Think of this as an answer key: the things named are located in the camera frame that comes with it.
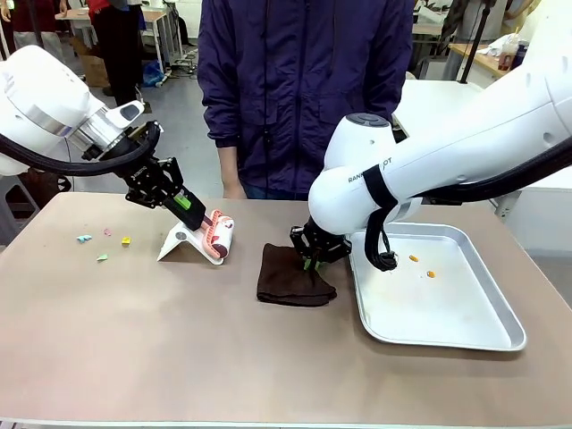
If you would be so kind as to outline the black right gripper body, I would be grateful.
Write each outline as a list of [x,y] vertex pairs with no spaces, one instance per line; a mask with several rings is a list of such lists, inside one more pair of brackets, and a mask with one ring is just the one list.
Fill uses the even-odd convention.
[[314,221],[290,228],[290,240],[297,253],[306,260],[331,264],[351,252],[351,243],[344,235],[334,235],[320,228]]

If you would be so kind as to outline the person's right hand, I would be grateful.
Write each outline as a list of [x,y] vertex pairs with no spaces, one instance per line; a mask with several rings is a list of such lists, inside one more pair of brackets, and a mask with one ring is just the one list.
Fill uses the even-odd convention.
[[222,147],[218,148],[217,152],[223,184],[223,197],[230,199],[245,199],[247,196],[238,175],[236,148]]

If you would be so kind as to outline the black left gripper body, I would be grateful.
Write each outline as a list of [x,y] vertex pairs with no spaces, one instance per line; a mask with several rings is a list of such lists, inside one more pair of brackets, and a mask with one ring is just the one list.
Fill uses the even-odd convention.
[[169,178],[164,174],[159,159],[154,156],[142,158],[136,163],[122,167],[116,174],[128,186],[125,198],[140,206],[156,208],[163,206],[169,194]]

